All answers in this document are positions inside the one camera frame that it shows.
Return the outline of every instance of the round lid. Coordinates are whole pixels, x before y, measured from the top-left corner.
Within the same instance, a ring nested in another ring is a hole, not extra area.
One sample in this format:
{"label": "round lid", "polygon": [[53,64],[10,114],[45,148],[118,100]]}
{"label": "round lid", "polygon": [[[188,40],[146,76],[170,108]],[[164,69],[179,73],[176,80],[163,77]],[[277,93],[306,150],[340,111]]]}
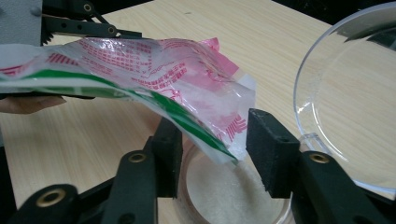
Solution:
{"label": "round lid", "polygon": [[332,155],[361,187],[396,192],[396,2],[335,24],[294,87],[302,143]]}

